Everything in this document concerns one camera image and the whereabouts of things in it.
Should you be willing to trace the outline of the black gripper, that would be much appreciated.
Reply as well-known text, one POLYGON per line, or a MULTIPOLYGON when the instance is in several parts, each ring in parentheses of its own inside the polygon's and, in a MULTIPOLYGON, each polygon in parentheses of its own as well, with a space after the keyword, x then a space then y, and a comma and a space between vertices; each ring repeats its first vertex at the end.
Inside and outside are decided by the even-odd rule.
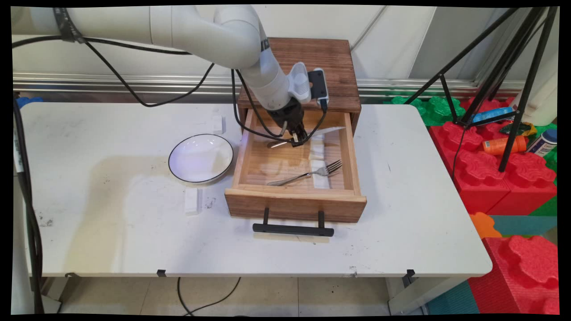
POLYGON ((286 130, 291 134, 291 146, 297 148, 308 140, 308 134, 304 128, 304 109, 302 104, 294 97, 282 108, 267 111, 273 121, 282 128, 287 122, 286 130))

